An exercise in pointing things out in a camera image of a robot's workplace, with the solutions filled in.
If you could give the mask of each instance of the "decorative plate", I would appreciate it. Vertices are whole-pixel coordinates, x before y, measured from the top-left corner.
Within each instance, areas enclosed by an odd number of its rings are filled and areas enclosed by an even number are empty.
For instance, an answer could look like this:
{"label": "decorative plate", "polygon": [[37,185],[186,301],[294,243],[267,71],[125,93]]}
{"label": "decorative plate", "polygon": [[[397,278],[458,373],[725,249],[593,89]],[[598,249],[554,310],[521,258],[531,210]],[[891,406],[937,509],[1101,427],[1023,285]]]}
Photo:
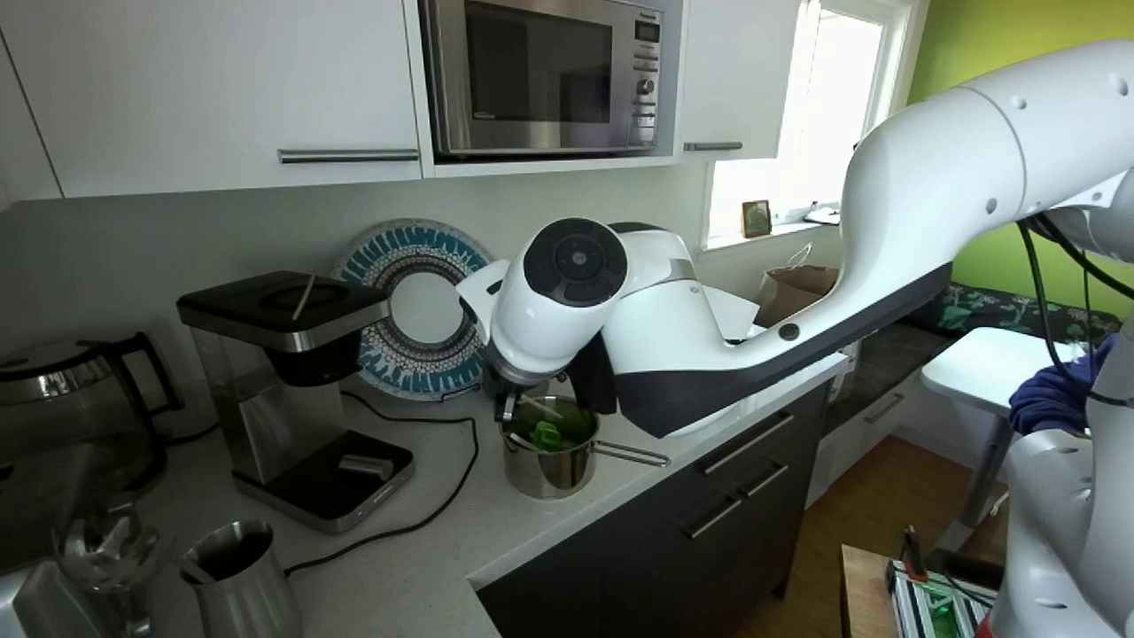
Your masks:
{"label": "decorative plate", "polygon": [[476,317],[458,285],[490,266],[490,251],[458,227],[391,220],[364,230],[337,278],[385,295],[383,318],[360,330],[360,381],[405,400],[438,400],[481,383]]}

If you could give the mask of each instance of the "window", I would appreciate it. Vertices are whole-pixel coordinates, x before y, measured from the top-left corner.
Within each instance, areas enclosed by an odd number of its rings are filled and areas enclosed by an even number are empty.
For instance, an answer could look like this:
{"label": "window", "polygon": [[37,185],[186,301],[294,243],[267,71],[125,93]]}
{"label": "window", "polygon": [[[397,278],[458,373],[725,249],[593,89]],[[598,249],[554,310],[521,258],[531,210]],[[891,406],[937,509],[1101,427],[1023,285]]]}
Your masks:
{"label": "window", "polygon": [[853,147],[898,114],[929,0],[803,0],[776,159],[721,159],[704,245],[741,243],[741,204],[770,200],[776,223],[839,205]]}

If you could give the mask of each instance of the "floor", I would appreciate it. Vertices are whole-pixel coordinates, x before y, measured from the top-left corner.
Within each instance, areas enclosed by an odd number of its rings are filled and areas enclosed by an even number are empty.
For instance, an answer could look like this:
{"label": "floor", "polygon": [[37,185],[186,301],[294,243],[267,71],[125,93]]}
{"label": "floor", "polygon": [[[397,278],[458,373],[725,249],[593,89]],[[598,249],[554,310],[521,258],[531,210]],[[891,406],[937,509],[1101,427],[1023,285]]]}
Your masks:
{"label": "floor", "polygon": [[[901,555],[914,525],[921,545],[946,531],[968,492],[968,467],[914,444],[881,440],[809,509],[783,604],[764,604],[731,638],[839,638],[839,545]],[[1003,522],[982,525],[964,557],[1003,559]]]}

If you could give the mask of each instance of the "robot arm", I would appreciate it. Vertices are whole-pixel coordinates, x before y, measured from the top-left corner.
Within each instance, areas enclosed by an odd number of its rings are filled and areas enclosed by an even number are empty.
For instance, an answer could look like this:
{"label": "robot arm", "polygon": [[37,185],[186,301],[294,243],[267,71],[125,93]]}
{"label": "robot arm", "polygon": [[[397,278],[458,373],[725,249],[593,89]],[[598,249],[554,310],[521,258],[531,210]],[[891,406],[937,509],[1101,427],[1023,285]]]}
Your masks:
{"label": "robot arm", "polygon": [[721,336],[681,238],[657,227],[562,220],[458,291],[518,388],[556,377],[603,334],[619,413],[668,435],[937,298],[972,238],[1120,191],[1134,167],[1132,86],[1134,44],[1107,44],[885,122],[848,172],[833,295],[745,344]]}

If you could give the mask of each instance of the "stainless steel container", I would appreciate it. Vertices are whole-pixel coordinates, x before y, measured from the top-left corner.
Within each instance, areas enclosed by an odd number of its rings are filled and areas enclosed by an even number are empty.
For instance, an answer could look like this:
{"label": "stainless steel container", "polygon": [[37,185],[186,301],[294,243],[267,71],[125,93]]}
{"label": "stainless steel container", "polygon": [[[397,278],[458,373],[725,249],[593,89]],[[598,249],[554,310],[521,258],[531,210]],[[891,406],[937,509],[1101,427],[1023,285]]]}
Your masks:
{"label": "stainless steel container", "polygon": [[272,530],[226,522],[182,557],[209,638],[298,638],[303,616],[272,555]]}
{"label": "stainless steel container", "polygon": [[[547,444],[540,427],[561,433],[556,444]],[[521,399],[505,416],[505,467],[508,484],[540,500],[561,500],[590,487],[594,473],[594,413],[580,413],[562,399]]]}

